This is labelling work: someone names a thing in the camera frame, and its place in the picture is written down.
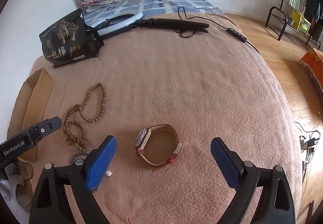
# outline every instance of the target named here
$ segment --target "watch face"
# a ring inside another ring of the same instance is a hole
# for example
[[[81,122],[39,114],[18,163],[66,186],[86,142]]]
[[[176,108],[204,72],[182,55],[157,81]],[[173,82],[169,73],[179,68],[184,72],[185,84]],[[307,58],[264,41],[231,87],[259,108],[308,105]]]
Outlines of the watch face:
[[[143,137],[145,136],[146,132],[147,132],[147,128],[144,128],[144,129],[139,133],[139,135],[137,136],[137,138],[136,138],[136,142],[135,142],[135,148],[136,148],[136,149],[138,148],[138,146],[140,146],[140,144],[141,144],[141,142],[142,142],[142,140],[143,140]]]

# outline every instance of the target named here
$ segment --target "wooden floor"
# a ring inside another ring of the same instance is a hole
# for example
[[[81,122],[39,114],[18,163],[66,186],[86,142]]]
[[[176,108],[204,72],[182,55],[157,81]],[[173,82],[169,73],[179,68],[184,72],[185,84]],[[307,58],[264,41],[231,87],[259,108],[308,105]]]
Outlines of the wooden floor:
[[[264,23],[260,21],[233,14],[227,16],[238,24],[275,74],[293,112],[294,120],[306,131],[317,129],[323,133],[322,98],[309,72],[298,62],[307,50],[284,39],[277,41],[277,35],[269,28],[264,28]],[[301,130],[298,133],[308,139],[307,133]],[[312,200],[315,210],[323,199],[322,161],[323,140],[317,144],[312,163],[307,170],[297,224],[305,223],[308,206]]]

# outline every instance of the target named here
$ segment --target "wooden bead bracelet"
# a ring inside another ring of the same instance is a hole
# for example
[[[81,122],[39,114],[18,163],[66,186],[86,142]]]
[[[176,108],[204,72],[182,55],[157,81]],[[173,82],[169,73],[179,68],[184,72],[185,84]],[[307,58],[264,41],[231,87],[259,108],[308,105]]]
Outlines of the wooden bead bracelet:
[[[84,111],[85,106],[88,104],[89,99],[91,98],[91,94],[92,94],[93,90],[97,87],[101,87],[101,89],[102,89],[101,111],[96,118],[90,119],[84,115],[83,111]],[[78,148],[79,151],[81,151],[83,153],[85,153],[87,151],[87,146],[88,146],[88,139],[86,138],[85,127],[78,121],[69,121],[69,117],[71,116],[71,114],[79,112],[81,118],[88,123],[94,123],[94,122],[99,121],[105,112],[106,95],[107,95],[107,92],[106,92],[105,88],[103,87],[102,83],[99,82],[98,84],[93,85],[91,87],[91,89],[88,91],[88,94],[87,94],[85,101],[82,105],[80,105],[80,104],[73,105],[66,114],[66,117],[64,120],[64,125],[63,125],[63,132],[68,136],[67,141],[70,141],[73,145],[75,145]],[[80,136],[77,137],[72,134],[72,132],[70,131],[71,125],[76,125],[76,126],[80,127],[80,129],[82,130],[81,137]]]

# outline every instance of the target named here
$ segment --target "blue gripper pad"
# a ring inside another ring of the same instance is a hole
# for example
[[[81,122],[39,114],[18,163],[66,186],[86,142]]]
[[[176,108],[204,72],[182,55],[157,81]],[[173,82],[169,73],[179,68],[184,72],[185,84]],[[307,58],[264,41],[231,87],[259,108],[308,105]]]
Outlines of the blue gripper pad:
[[[240,190],[239,170],[235,167],[234,163],[220,145],[217,138],[214,138],[211,142],[211,154],[214,157],[215,162],[218,164],[228,186],[230,188],[234,188],[238,192]]]
[[[98,149],[92,150],[85,159],[84,167],[87,176],[86,186],[91,191],[101,182],[114,154],[117,151],[117,140],[114,136],[107,136]]]

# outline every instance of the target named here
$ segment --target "cable remote control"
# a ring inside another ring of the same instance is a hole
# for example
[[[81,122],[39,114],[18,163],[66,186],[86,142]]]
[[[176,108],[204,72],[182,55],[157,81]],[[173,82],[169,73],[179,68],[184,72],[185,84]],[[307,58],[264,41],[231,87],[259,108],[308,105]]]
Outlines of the cable remote control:
[[[242,41],[243,43],[245,43],[247,41],[247,38],[245,36],[243,36],[240,33],[236,32],[232,28],[227,28],[227,33],[230,33],[232,36],[236,37],[238,40]]]

